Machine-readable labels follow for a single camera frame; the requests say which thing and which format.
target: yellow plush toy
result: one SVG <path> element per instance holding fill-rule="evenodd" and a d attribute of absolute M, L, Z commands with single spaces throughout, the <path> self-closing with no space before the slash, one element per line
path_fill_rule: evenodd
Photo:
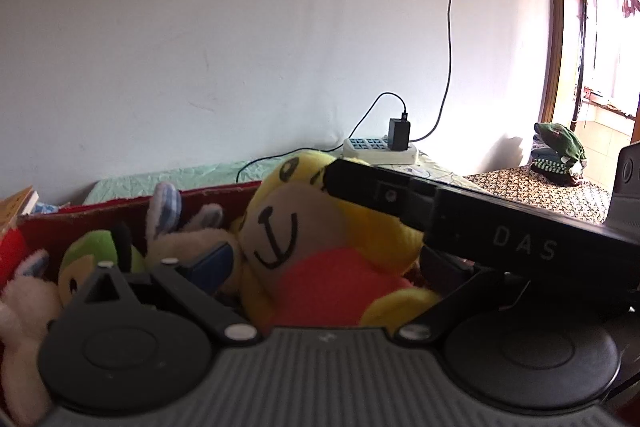
<path fill-rule="evenodd" d="M 319 152 L 287 159 L 234 224 L 242 261 L 230 279 L 262 331 L 360 325 L 394 333 L 438 301 L 402 277 L 418 256 L 421 234 L 329 196 L 322 181 L 332 161 Z"/>

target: gray ribbed surface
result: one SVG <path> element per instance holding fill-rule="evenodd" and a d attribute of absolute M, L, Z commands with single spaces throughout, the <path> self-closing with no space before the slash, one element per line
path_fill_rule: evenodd
<path fill-rule="evenodd" d="M 259 346 L 225 351 L 202 384 L 153 413 L 97 419 L 55 409 L 46 427 L 425 426 L 604 427 L 590 408 L 562 417 L 491 409 L 463 394 L 424 350 L 379 330 L 275 330 Z"/>

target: black cable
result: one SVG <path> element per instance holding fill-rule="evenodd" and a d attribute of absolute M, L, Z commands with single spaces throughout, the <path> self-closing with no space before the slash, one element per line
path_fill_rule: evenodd
<path fill-rule="evenodd" d="M 449 94 L 449 86 L 451 84 L 451 68 L 453 65 L 453 52 L 451 49 L 451 3 L 453 0 L 449 0 L 447 4 L 447 41 L 449 42 L 449 73 L 447 73 L 447 86 L 444 89 L 444 95 L 442 97 L 442 102 L 440 103 L 440 110 L 438 111 L 438 119 L 434 124 L 433 128 L 424 136 L 417 138 L 415 140 L 409 140 L 409 143 L 416 143 L 430 137 L 434 131 L 438 128 L 438 124 L 440 123 L 440 118 L 442 118 L 442 110 L 444 109 L 444 103 L 447 100 L 447 95 Z"/>
<path fill-rule="evenodd" d="M 391 96 L 396 97 L 398 100 L 400 100 L 400 102 L 402 102 L 402 114 L 406 114 L 406 104 L 404 103 L 404 100 L 402 99 L 402 97 L 399 94 L 396 94 L 394 92 L 391 91 L 385 91 L 385 92 L 381 92 L 376 99 L 373 101 L 373 103 L 371 104 L 371 106 L 369 107 L 369 109 L 367 110 L 367 112 L 364 114 L 364 116 L 362 118 L 360 118 L 360 121 L 356 124 L 356 127 L 353 128 L 353 130 L 351 131 L 351 133 L 349 134 L 349 136 L 347 137 L 347 140 L 350 139 L 353 136 L 353 133 L 356 132 L 356 129 L 360 126 L 360 124 L 364 121 L 365 118 L 367 118 L 367 116 L 369 115 L 369 113 L 371 112 L 371 109 L 373 109 L 375 107 L 375 105 L 378 103 L 378 100 L 380 100 L 380 98 L 382 98 L 383 96 L 385 96 L 386 94 L 390 94 Z M 337 145 L 336 147 L 334 147 L 333 149 L 316 149 L 315 147 L 300 147 L 298 149 L 293 149 L 292 151 L 289 152 L 285 152 L 283 154 L 274 154 L 273 156 L 264 156 L 263 158 L 257 158 L 255 160 L 251 160 L 249 163 L 244 164 L 238 171 L 238 174 L 236 174 L 236 183 L 238 183 L 239 179 L 240 179 L 240 174 L 242 173 L 242 171 L 244 171 L 247 167 L 253 165 L 254 163 L 258 163 L 261 162 L 263 160 L 272 160 L 274 158 L 281 158 L 282 156 L 287 156 L 289 154 L 293 154 L 294 152 L 300 152 L 300 151 L 318 151 L 318 152 L 335 152 L 338 149 L 340 149 L 340 147 L 342 147 L 342 144 Z"/>

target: white screw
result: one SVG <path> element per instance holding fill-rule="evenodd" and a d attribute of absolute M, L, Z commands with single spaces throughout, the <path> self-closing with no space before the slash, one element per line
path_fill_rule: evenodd
<path fill-rule="evenodd" d="M 431 328 L 424 324 L 407 324 L 398 334 L 408 341 L 425 341 L 431 336 Z"/>
<path fill-rule="evenodd" d="M 251 324 L 231 324 L 225 328 L 225 336 L 232 341 L 250 341 L 258 334 Z"/>

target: white plush bunny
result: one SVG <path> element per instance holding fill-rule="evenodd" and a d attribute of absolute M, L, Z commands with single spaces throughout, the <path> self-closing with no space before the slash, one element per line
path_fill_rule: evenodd
<path fill-rule="evenodd" d="M 236 237 L 219 228 L 224 218 L 219 204 L 204 204 L 180 230 L 176 230 L 181 210 L 180 192 L 168 182 L 156 185 L 146 213 L 145 263 L 148 268 L 162 259 L 175 258 L 183 262 L 196 259 L 222 243 L 231 245 L 234 267 L 240 266 L 240 246 Z M 220 290 L 226 293 L 237 287 L 239 277 L 239 269 L 234 269 Z"/>
<path fill-rule="evenodd" d="M 39 278 L 48 260 L 44 250 L 30 255 L 18 266 L 0 299 L 2 390 L 7 409 L 20 427 L 35 425 L 51 406 L 37 367 L 47 324 L 62 311 L 56 284 Z"/>

